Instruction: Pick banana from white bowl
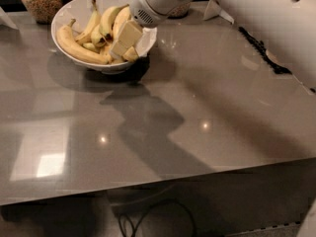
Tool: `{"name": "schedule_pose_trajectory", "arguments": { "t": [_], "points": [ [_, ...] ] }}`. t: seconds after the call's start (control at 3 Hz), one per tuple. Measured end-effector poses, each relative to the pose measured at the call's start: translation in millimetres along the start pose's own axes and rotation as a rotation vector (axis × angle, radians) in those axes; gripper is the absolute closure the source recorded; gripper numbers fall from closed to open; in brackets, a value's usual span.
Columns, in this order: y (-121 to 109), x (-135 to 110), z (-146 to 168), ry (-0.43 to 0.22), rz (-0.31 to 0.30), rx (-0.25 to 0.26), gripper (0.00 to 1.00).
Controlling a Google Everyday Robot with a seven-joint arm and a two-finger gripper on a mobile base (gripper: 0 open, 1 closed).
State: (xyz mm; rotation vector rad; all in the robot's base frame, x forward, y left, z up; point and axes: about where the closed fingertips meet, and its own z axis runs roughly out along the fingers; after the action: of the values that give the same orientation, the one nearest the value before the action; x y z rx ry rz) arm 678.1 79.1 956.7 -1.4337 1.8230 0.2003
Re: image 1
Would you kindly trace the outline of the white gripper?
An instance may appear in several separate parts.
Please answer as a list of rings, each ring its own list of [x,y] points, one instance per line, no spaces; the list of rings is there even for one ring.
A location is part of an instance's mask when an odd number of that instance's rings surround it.
[[[142,27],[150,29],[157,27],[169,17],[176,7],[188,4],[191,1],[192,0],[130,0],[129,9],[134,21],[128,20],[120,27],[118,39],[111,45],[110,55],[114,59],[122,58],[127,52],[127,48],[135,45],[142,37]]]

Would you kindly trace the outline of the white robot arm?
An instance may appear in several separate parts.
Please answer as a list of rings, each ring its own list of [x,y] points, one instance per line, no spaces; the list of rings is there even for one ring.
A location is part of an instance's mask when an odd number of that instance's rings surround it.
[[[155,28],[193,0],[130,0],[133,19]],[[307,89],[316,88],[316,0],[209,0],[284,62]]]

